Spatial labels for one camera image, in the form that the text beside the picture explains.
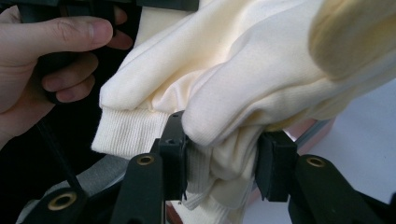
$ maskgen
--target cream fabric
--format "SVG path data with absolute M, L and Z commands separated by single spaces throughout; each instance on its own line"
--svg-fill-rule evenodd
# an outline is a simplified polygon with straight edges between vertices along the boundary
M 132 158 L 185 110 L 184 223 L 240 223 L 256 140 L 328 119 L 395 77 L 391 0 L 203 0 L 195 13 L 144 8 L 135 49 L 101 90 L 94 150 Z

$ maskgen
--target white table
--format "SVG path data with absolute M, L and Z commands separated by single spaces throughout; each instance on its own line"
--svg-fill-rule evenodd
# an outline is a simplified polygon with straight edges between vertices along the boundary
M 354 189 L 389 203 L 396 192 L 396 79 L 355 99 L 309 154 L 331 161 Z M 287 207 L 259 199 L 244 223 L 291 223 Z

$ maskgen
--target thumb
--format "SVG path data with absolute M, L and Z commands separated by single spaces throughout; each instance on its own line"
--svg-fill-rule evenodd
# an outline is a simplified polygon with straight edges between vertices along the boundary
M 30 62 L 58 51 L 82 52 L 98 49 L 112 38 L 109 21 L 94 17 L 58 18 L 51 21 L 3 24 L 4 43 L 16 62 Z

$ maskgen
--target clothing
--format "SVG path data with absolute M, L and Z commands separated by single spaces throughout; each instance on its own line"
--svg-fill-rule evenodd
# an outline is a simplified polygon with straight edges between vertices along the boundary
M 184 223 L 240 223 L 263 130 L 332 118 L 395 78 L 394 6 L 202 0 L 195 13 L 144 8 L 136 48 L 101 89 L 92 148 L 128 159 L 147 152 L 168 116 L 185 110 L 188 200 L 174 207 Z
M 134 38 L 141 7 L 133 4 L 120 4 L 120 7 L 126 11 L 129 20 L 119 29 Z M 73 104 L 56 105 L 46 116 L 76 174 L 105 156 L 91 151 L 101 116 L 97 103 L 99 90 L 116 72 L 128 52 L 110 48 L 95 50 L 99 66 L 94 72 L 95 86 L 91 94 Z M 47 189 L 64 180 L 59 164 L 36 127 L 10 140 L 0 150 L 0 223 L 15 223 L 27 202 L 40 199 Z

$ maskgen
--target skin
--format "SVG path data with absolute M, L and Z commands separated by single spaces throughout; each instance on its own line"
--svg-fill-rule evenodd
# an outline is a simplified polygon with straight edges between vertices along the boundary
M 126 22 L 125 12 L 115 7 L 116 24 Z M 0 148 L 32 128 L 54 104 L 44 90 L 56 92 L 59 101 L 71 103 L 88 96 L 94 85 L 92 72 L 98 65 L 90 50 L 109 46 L 128 49 L 132 39 L 99 18 L 58 18 L 21 23 L 11 7 L 0 14 Z M 37 59 L 58 51 L 78 52 L 74 62 L 38 80 Z

